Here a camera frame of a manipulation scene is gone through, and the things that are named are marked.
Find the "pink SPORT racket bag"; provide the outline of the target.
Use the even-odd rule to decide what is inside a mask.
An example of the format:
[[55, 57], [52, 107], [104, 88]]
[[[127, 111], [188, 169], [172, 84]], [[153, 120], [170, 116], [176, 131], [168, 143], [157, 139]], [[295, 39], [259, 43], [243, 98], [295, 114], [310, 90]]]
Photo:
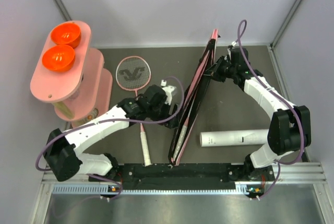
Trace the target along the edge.
[[184, 92], [184, 103], [176, 117], [178, 127], [174, 130], [168, 153], [169, 163], [173, 167], [180, 164], [181, 156], [196, 122], [200, 105], [210, 84], [211, 78], [209, 75], [205, 75], [205, 71], [214, 64], [219, 37], [218, 29], [214, 29], [202, 57], [199, 59], [194, 76]]

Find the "pink badminton racket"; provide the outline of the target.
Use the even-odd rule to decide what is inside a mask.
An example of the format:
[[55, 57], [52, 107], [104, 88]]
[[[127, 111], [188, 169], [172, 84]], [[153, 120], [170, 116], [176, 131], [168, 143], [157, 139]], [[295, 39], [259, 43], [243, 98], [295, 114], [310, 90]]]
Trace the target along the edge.
[[139, 56], [128, 56], [122, 59], [116, 68], [116, 82], [120, 88], [133, 91], [136, 98], [138, 91], [144, 88], [151, 79], [148, 63]]
[[173, 161], [176, 166], [180, 164], [180, 159], [185, 149], [185, 145], [189, 139], [189, 134], [192, 131], [192, 127], [197, 118], [197, 106], [194, 106], [196, 103], [196, 94], [198, 91], [198, 85], [193, 87], [192, 92], [189, 93], [187, 98], [187, 105], [184, 106], [183, 116], [186, 116], [185, 122], [182, 126], [176, 148], [173, 155]]

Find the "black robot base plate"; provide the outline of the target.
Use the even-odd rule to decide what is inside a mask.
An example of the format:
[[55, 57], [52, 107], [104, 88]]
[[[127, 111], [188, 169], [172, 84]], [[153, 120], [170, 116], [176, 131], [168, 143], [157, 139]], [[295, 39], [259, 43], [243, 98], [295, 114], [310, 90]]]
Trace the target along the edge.
[[234, 189], [235, 182], [271, 182], [274, 174], [271, 166], [248, 174], [242, 164], [231, 163], [182, 163], [176, 167], [126, 163], [118, 167], [112, 180], [122, 182], [125, 190], [227, 190]]

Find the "white shuttlecock tube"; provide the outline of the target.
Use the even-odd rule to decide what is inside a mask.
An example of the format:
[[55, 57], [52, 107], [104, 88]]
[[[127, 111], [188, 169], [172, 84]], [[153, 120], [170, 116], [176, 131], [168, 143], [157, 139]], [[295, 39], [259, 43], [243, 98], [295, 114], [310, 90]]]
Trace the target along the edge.
[[201, 132], [201, 147], [263, 145], [267, 142], [268, 129], [241, 131]]

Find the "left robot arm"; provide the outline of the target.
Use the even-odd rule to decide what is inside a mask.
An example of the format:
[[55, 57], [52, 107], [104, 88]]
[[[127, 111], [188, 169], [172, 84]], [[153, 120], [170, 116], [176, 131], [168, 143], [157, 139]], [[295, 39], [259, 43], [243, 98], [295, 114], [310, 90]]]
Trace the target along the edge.
[[137, 98], [125, 98], [92, 123], [62, 132], [50, 132], [43, 156], [59, 182], [77, 174], [93, 174], [106, 180], [118, 176], [119, 165], [111, 154], [85, 153], [93, 144], [105, 137], [131, 127], [136, 123], [176, 126], [178, 107], [172, 106], [175, 86], [152, 85]]

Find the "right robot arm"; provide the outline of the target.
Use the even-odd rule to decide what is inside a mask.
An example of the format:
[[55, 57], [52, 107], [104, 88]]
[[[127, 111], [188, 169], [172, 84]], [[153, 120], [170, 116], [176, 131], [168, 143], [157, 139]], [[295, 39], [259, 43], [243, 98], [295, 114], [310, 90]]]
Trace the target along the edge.
[[231, 49], [205, 70], [205, 76], [219, 82], [232, 79], [271, 119], [266, 142], [245, 158], [243, 172], [248, 179], [257, 179], [273, 162], [311, 145], [308, 107], [296, 106], [270, 86], [263, 74], [251, 67], [246, 48]]

